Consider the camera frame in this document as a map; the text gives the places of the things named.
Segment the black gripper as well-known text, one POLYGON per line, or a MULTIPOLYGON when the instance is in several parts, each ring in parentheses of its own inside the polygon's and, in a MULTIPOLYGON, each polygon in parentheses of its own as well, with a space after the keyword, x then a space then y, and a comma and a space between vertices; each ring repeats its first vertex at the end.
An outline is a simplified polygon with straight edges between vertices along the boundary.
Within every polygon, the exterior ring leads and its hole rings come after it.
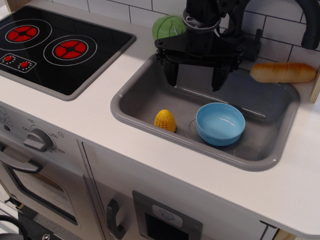
POLYGON ((242 47, 220 38, 214 31, 187 29, 176 36, 159 38, 154 44, 171 86, 177 84, 180 64, 210 67, 213 92, 219 91, 229 73, 238 68, 244 53, 242 47))

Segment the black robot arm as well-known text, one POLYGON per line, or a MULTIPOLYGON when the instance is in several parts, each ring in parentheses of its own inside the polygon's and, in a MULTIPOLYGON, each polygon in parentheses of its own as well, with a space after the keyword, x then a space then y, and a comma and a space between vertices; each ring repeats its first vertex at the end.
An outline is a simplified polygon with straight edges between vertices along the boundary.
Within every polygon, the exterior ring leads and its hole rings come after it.
POLYGON ((237 70, 244 50, 219 36, 221 19, 231 15, 239 0, 188 0, 183 12, 186 31, 159 38, 156 59, 163 65, 167 82, 177 84, 179 65, 213 68, 212 90, 218 91, 229 73, 237 70))

